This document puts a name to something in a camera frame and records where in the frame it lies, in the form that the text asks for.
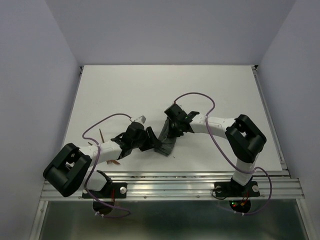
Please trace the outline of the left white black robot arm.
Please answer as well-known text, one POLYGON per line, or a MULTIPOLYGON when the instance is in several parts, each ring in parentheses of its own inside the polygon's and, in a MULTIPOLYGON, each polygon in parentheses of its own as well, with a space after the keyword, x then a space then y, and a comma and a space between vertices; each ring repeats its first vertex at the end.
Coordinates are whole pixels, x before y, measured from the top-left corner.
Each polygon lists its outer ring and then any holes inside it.
POLYGON ((69 197, 84 185, 88 169, 100 162, 120 160, 139 149, 144 152, 162 146, 149 126, 132 122, 125 132, 102 144, 78 147, 66 144, 43 171, 43 177, 63 196, 69 197))

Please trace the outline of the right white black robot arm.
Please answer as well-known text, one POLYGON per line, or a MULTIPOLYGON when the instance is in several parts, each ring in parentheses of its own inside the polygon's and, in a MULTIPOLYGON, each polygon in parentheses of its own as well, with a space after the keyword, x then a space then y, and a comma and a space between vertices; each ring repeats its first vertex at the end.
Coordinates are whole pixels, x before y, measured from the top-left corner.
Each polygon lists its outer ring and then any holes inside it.
POLYGON ((209 117, 197 111, 187 114, 174 103, 164 113, 167 116, 163 129, 163 140, 170 140, 184 133, 208 134, 215 144, 214 137, 226 139, 236 156, 236 164, 228 161, 235 171, 230 180, 231 192, 242 195, 248 190, 255 170, 258 155, 263 150, 267 138, 245 114, 236 118, 209 117))

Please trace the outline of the grey cloth napkin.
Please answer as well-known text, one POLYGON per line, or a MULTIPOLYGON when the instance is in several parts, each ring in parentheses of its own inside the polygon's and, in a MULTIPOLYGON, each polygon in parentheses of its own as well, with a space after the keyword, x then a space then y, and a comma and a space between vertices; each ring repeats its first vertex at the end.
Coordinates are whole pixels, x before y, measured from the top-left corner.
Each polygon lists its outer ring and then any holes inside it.
POLYGON ((176 137, 169 137, 169 129, 170 129, 170 120, 167 118, 164 122, 162 130, 158 136, 158 140, 160 141, 160 146, 154 148, 156 153, 159 153, 165 157, 168 157, 176 144, 176 137))

